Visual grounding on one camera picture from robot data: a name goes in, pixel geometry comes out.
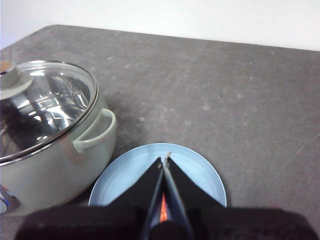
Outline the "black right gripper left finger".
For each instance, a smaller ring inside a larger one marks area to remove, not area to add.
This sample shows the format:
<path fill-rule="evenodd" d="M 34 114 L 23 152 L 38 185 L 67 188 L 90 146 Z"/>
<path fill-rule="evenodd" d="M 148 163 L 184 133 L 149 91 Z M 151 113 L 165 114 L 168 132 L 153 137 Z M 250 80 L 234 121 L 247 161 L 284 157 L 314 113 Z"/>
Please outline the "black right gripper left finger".
<path fill-rule="evenodd" d="M 60 206 L 28 215 L 17 240 L 138 240 L 162 181 L 158 157 L 142 176 L 106 206 Z"/>

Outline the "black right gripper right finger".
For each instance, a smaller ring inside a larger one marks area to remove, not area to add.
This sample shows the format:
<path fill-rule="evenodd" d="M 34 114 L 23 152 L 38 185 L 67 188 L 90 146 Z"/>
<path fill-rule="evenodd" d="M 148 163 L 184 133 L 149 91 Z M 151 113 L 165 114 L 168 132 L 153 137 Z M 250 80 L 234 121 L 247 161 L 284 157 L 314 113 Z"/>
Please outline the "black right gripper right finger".
<path fill-rule="evenodd" d="M 275 208 L 224 207 L 170 158 L 165 160 L 166 202 L 192 240 L 318 240 L 308 220 Z"/>

